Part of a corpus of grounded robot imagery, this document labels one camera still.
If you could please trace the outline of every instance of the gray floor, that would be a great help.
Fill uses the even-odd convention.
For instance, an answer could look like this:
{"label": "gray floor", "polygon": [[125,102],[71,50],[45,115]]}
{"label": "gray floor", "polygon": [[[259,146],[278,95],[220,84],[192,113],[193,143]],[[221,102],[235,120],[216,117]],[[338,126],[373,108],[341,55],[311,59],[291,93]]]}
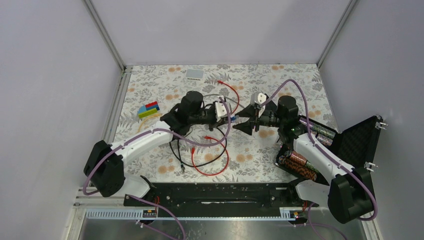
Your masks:
{"label": "gray floor", "polygon": [[[347,224],[338,223],[329,211],[311,212],[313,223],[329,224],[341,230],[349,240],[366,239],[362,224],[358,220]],[[183,221],[187,240],[319,240],[310,226],[290,226],[280,221]],[[182,239],[181,231],[172,220],[157,220],[152,227]],[[336,232],[323,227],[316,227],[326,240],[342,240]],[[80,240],[167,240],[150,229],[135,225],[131,220],[86,219],[81,231]]]}

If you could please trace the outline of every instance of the white wall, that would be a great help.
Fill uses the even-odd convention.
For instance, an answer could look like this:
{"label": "white wall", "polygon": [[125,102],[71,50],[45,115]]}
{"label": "white wall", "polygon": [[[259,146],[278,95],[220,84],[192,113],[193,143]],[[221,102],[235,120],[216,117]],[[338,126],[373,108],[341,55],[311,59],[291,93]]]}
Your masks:
{"label": "white wall", "polygon": [[423,239],[424,2],[361,0],[321,68],[341,129],[389,124],[372,174],[385,240]]}
{"label": "white wall", "polygon": [[123,61],[316,63],[349,0],[92,0]]}
{"label": "white wall", "polygon": [[118,79],[82,1],[1,1],[0,239],[61,237]]}

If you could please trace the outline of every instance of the floral tablecloth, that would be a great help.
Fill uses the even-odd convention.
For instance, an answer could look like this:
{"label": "floral tablecloth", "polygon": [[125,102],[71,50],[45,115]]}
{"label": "floral tablecloth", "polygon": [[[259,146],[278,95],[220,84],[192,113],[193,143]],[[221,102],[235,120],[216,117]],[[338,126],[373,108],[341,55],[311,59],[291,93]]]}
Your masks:
{"label": "floral tablecloth", "polygon": [[[203,79],[185,79],[187,69],[204,70]],[[235,88],[240,95],[240,104],[247,106],[253,93],[263,92],[270,95],[287,79],[294,79],[300,84],[307,98],[309,116],[336,129],[336,121],[315,64],[150,65],[133,67],[114,140],[124,140],[138,132],[143,120],[138,118],[137,111],[148,103],[157,101],[160,107],[159,113],[165,114],[191,90],[203,95],[220,94],[237,100],[231,89],[222,84],[218,85],[217,80],[221,80]],[[301,94],[294,84],[288,83],[274,98],[274,102],[277,102],[278,97],[282,95],[295,97],[300,113],[305,113]],[[207,104],[216,99],[216,96],[209,96],[204,100]],[[157,120],[158,117],[145,121],[141,130],[150,127]],[[225,132],[227,125],[221,126],[220,129]],[[218,131],[210,132],[205,126],[200,125],[192,127],[192,133],[188,138],[206,143],[209,140],[203,138],[205,135],[222,138],[222,134]],[[289,182],[295,177],[274,165],[280,147],[276,143],[277,138],[277,129],[273,127],[261,126],[260,131],[254,132],[253,136],[231,129],[227,146],[230,155],[229,165],[217,176],[202,175],[191,167],[186,167],[183,173],[168,144],[156,147],[140,156],[126,168],[126,171],[146,176],[151,182]],[[184,141],[180,143],[182,160],[191,165],[192,146]],[[206,163],[221,151],[220,145],[196,146],[194,161],[197,165]],[[199,169],[206,173],[219,172],[225,166],[226,159],[224,154],[220,159]]]}

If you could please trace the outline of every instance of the table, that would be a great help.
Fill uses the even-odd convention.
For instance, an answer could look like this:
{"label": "table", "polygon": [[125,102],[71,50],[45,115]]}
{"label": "table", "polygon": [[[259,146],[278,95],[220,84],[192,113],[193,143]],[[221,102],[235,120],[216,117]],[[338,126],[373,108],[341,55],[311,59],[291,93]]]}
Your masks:
{"label": "table", "polygon": [[[187,69],[204,70],[202,80],[185,79]],[[299,83],[306,95],[309,116],[331,128],[337,129],[335,118],[324,89],[324,85],[315,64],[243,64],[243,65],[149,65],[134,66],[125,95],[122,111],[115,133],[115,141],[121,141],[135,135],[143,120],[139,119],[139,108],[157,101],[160,113],[167,113],[188,91],[198,91],[203,95],[221,94],[226,98],[237,100],[235,93],[221,80],[238,91],[240,104],[247,106],[251,95],[263,92],[271,95],[287,79]],[[302,96],[291,82],[273,99],[277,102],[282,95],[293,96],[299,106],[299,112],[305,113]],[[205,103],[217,100],[216,96],[206,97]],[[153,125],[159,117],[149,119],[141,126],[141,131]],[[227,125],[220,127],[225,132]],[[205,135],[221,139],[217,130],[210,132],[205,126],[193,126],[188,138],[208,143]],[[156,147],[130,164],[126,171],[134,175],[143,175],[151,182],[204,183],[204,182],[245,182],[245,183],[287,183],[294,176],[274,165],[280,145],[276,143],[277,129],[260,127],[259,132],[249,136],[241,131],[231,129],[228,137],[228,168],[220,175],[205,176],[191,167],[183,173],[180,162],[174,157],[168,144]],[[181,157],[191,164],[191,144],[180,142]],[[196,165],[210,161],[221,151],[221,146],[197,147],[194,157]],[[203,172],[219,172],[226,163],[225,155],[215,162],[200,167]]]}

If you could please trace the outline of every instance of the green block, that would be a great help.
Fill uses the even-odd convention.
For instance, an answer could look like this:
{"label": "green block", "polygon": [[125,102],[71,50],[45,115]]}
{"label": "green block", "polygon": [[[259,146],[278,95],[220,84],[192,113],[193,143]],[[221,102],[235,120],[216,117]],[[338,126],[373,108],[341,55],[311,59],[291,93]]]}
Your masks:
{"label": "green block", "polygon": [[147,117],[149,115],[155,114],[157,112],[158,112],[158,110],[156,108],[152,108],[150,110],[147,110],[147,111],[144,111],[142,113],[139,113],[138,114],[138,117],[142,119],[142,118],[145,118],[145,117]]}

